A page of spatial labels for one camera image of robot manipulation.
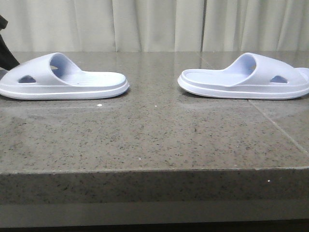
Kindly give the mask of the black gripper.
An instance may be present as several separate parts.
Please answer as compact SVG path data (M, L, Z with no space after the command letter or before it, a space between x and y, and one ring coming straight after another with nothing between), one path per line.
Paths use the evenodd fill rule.
M0 35L0 67L9 71L19 64L20 63L7 47L3 37Z

